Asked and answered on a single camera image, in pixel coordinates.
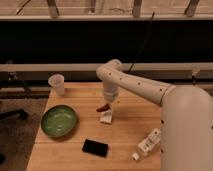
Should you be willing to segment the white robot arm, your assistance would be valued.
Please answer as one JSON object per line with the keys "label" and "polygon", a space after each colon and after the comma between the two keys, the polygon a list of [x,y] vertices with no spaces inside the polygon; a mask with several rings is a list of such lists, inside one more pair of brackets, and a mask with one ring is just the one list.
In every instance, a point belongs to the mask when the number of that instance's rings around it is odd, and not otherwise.
{"label": "white robot arm", "polygon": [[106,101],[122,87],[161,107],[161,171],[213,171],[213,97],[207,91],[126,74],[117,59],[96,74]]}

